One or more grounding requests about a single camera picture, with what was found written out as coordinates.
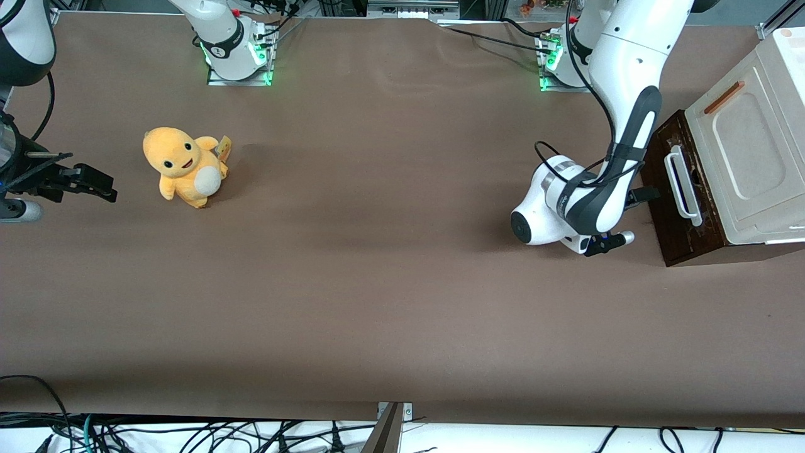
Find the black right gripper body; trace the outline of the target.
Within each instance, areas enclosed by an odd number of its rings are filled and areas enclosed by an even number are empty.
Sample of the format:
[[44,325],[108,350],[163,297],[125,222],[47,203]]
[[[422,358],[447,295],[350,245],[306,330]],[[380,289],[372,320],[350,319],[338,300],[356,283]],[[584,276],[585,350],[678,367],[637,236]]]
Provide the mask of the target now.
[[9,193],[20,194],[28,193],[33,197],[41,197],[61,203],[64,190],[49,186],[50,179],[58,179],[62,166],[58,165],[61,160],[73,157],[68,153],[48,153],[35,152],[34,157],[29,157],[26,153],[21,153],[16,157],[9,158],[2,166],[2,198],[5,199]]

